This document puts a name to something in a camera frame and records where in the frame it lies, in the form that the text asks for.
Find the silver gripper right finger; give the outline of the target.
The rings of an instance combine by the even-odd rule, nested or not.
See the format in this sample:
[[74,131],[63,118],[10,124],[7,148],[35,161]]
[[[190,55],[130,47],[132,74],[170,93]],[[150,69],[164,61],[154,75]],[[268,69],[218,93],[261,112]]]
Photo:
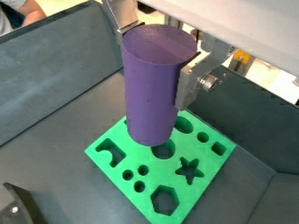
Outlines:
[[185,110],[194,101],[198,89],[209,92],[214,88],[218,79],[210,74],[210,71],[222,64],[236,51],[230,44],[209,34],[202,35],[200,49],[208,55],[198,59],[200,54],[196,53],[189,59],[193,66],[185,64],[180,70],[174,96],[174,107],[178,110]]

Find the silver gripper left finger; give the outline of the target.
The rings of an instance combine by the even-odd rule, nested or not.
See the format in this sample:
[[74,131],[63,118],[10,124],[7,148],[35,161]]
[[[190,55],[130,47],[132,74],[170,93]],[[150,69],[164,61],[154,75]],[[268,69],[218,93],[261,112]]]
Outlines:
[[136,0],[101,0],[113,26],[116,41],[122,45],[125,32],[137,25]]

